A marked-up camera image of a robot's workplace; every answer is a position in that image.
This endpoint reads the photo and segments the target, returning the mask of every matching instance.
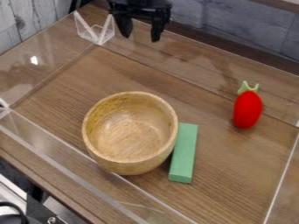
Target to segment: wooden bowl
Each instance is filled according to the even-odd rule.
[[[160,97],[124,92],[92,107],[82,133],[99,165],[122,175],[136,175],[150,172],[170,156],[178,116]]]

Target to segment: strawberry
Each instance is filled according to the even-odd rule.
[[[234,123],[242,129],[252,127],[262,115],[263,102],[258,96],[258,88],[258,84],[251,88],[248,83],[243,81],[242,88],[238,91],[239,97],[235,101]]]

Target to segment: bowl rim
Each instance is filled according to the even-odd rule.
[[[119,97],[120,95],[144,95],[148,96],[151,98],[154,98],[155,100],[158,100],[170,110],[171,112],[171,117],[172,117],[172,121],[174,121],[174,126],[172,126],[172,134],[166,142],[166,144],[160,147],[159,151],[152,154],[152,155],[147,155],[142,158],[136,158],[136,159],[130,159],[130,161],[119,161],[118,159],[112,159],[111,157],[108,157],[106,154],[103,154],[92,145],[91,141],[90,141],[90,137],[87,134],[87,124],[88,124],[88,120],[90,120],[90,115],[92,114],[92,112],[95,111],[96,107],[106,102],[107,100],[110,100],[111,98]],[[150,94],[147,92],[142,92],[142,91],[128,91],[128,92],[120,92],[118,94],[112,94],[108,97],[103,98],[94,106],[92,108],[88,110],[88,113],[86,114],[84,120],[83,120],[83,125],[82,125],[82,135],[83,135],[83,140],[84,143],[88,147],[88,150],[96,154],[98,157],[106,159],[110,162],[118,163],[118,164],[135,164],[135,163],[140,163],[144,162],[147,160],[150,160],[151,158],[158,157],[160,154],[164,153],[164,151],[171,147],[171,145],[174,144],[174,141],[176,140],[178,137],[178,130],[179,130],[179,119],[178,119],[178,115],[175,113],[174,107],[171,106],[171,104],[159,96],[156,96],[155,94]]]

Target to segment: wood grain tabletop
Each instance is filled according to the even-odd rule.
[[[88,5],[82,15],[88,22],[103,23],[107,14]],[[70,31],[67,40],[60,35],[64,29]],[[170,32],[163,34],[159,43],[151,44],[148,31],[146,24],[135,22],[131,39],[122,38],[118,33],[103,47],[88,47],[67,66],[55,70],[54,76],[13,105],[13,110],[88,155],[80,128],[94,104],[124,91],[144,91],[160,96],[172,105],[180,122],[200,126],[194,180],[191,185],[168,181],[170,161],[147,174],[127,176],[126,180],[199,223],[263,223],[298,138],[298,76]],[[56,48],[56,52],[66,55],[78,38],[72,16],[43,35],[66,42]],[[32,49],[43,35],[35,36],[21,46]],[[1,56],[0,61],[9,60],[16,51],[17,48]],[[30,69],[30,65],[21,65],[20,69]],[[266,110],[256,127],[240,130],[232,126],[231,117],[239,83],[244,79],[251,84],[260,83]],[[47,153],[63,157],[67,153],[63,147],[50,141],[47,143]],[[100,213],[106,203],[94,200],[92,194],[63,177],[55,167],[48,171],[40,169],[50,166],[47,162],[25,152],[4,134],[0,134],[0,147],[0,155],[20,170],[30,170],[47,180],[51,186],[44,187],[52,189],[58,198],[64,195],[66,203],[76,202],[76,206],[70,207],[79,213],[84,209],[82,216],[90,222],[120,223],[118,212],[111,217],[114,207],[107,207],[108,213]],[[70,155],[66,167],[112,198],[123,201],[132,198],[138,202],[138,196],[128,195],[130,191],[122,192],[122,188],[112,190],[114,183],[103,181],[106,173],[84,161]],[[292,176],[298,169],[298,163],[292,163],[283,184],[283,189],[287,189],[291,182],[296,197],[299,191],[294,187],[298,184]],[[287,210],[290,203],[278,198],[275,211],[280,214],[280,223],[287,223],[287,217],[295,217],[298,213],[296,209]]]

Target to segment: green block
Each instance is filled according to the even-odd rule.
[[[168,174],[171,181],[191,183],[192,167],[196,153],[199,126],[195,124],[179,124],[179,133],[172,150],[172,163]]]

